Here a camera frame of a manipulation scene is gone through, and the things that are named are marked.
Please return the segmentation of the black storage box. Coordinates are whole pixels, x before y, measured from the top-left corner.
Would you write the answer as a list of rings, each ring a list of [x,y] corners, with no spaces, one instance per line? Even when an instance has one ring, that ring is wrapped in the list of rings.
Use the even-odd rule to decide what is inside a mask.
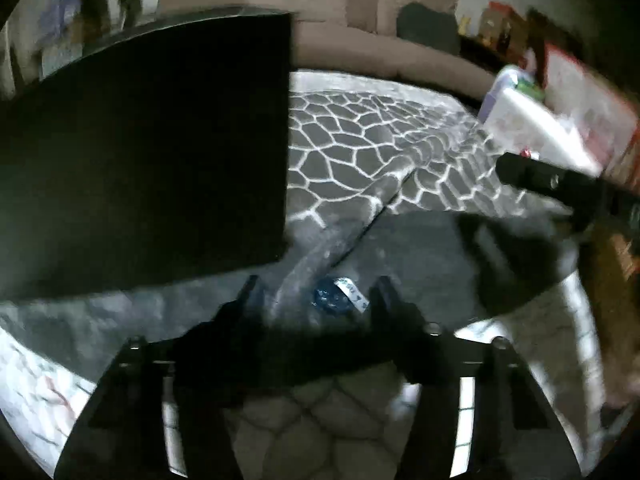
[[[171,14],[1,107],[1,296],[160,285],[284,246],[290,12]]]

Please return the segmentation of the red white snack bag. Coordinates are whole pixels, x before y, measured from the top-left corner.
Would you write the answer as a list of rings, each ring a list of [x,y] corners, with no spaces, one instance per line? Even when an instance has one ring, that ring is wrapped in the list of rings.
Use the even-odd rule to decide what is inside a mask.
[[[574,56],[552,44],[544,50],[544,102],[572,122],[603,169],[616,164],[638,127],[634,104]]]

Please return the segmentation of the white tissue box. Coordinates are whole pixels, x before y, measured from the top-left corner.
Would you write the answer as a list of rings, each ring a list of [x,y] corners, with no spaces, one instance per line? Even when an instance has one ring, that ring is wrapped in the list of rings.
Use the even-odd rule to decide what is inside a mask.
[[[478,113],[485,131],[506,151],[599,177],[602,166],[586,150],[574,126],[567,127],[547,107],[515,88],[488,94]]]

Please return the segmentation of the brown sofa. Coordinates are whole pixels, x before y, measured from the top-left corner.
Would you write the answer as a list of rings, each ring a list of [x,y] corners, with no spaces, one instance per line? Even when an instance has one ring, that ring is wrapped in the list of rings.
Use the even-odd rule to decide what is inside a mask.
[[[480,100],[496,77],[448,53],[400,38],[398,14],[410,3],[427,10],[428,30],[435,18],[456,20],[459,0],[158,0],[162,13],[213,6],[263,6],[293,13],[294,63],[299,68],[400,79]]]

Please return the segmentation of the blue candy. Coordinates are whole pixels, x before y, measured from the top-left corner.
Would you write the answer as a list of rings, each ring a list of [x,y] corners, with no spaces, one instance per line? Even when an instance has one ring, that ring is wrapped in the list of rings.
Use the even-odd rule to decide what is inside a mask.
[[[312,292],[312,304],[332,315],[345,315],[349,312],[364,313],[368,310],[369,299],[346,276],[326,276],[318,281]]]

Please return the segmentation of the dark green cushion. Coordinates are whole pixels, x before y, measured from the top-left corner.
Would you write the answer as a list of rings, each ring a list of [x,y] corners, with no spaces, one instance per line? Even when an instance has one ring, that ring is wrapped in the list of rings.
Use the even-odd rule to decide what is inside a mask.
[[[400,9],[397,37],[451,55],[460,54],[458,24],[454,14],[437,12],[412,2]]]

